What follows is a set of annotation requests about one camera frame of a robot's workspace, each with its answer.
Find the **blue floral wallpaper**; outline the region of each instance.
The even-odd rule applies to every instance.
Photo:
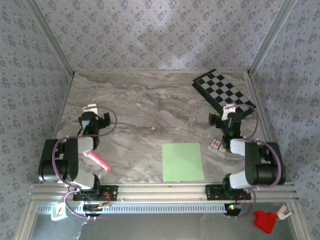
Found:
[[[299,0],[253,77],[310,231],[320,239],[320,3]]]
[[[248,69],[282,0],[36,0],[74,71]]]
[[[0,6],[0,239],[8,240],[70,79],[24,2]]]

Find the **pink marker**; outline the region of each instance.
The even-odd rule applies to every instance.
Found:
[[[107,164],[95,151],[85,151],[83,155],[93,160],[95,163],[97,163],[100,167],[105,169],[107,172],[112,171],[112,167],[109,164]]]

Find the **marble tabletop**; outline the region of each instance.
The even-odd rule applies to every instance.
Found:
[[[222,74],[250,99],[242,72]],[[221,139],[222,131],[208,124],[209,113],[216,111],[192,87],[192,80],[200,75],[76,73],[57,136],[77,134],[82,107],[88,104],[108,107],[116,112],[118,124],[112,134],[100,137],[96,152],[113,170],[106,172],[79,155],[79,167],[97,174],[102,183],[162,182],[162,144],[166,143],[200,143],[205,182],[221,182],[226,174],[244,169],[244,158],[232,153],[220,156],[208,149],[213,138]],[[252,113],[242,120],[242,136],[249,136],[254,127]],[[259,129],[256,136],[263,139]]]

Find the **green square sheet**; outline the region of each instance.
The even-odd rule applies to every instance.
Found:
[[[164,182],[204,181],[200,144],[162,144],[162,171]]]

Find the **black and white checkerboard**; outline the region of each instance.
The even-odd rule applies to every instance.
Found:
[[[223,106],[226,104],[247,104],[256,108],[248,98],[215,69],[193,80],[192,86],[221,115],[223,114]],[[247,106],[239,106],[235,111],[241,114],[242,118],[253,112]]]

